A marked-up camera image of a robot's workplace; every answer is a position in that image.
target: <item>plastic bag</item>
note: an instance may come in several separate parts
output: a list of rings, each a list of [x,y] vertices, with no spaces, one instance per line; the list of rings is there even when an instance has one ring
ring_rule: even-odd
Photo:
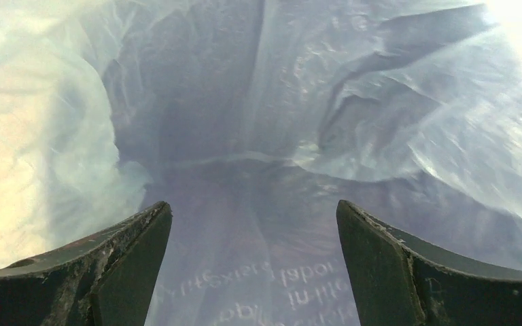
[[[0,3],[0,267],[166,200],[148,325],[355,325],[348,199],[522,269],[522,3],[500,3]]]

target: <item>translucent plastic sheet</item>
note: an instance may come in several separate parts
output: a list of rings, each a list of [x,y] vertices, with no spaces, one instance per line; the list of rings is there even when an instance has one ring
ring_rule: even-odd
[[[0,1],[0,267],[166,200],[148,325],[355,325],[340,199],[522,269],[521,2]]]

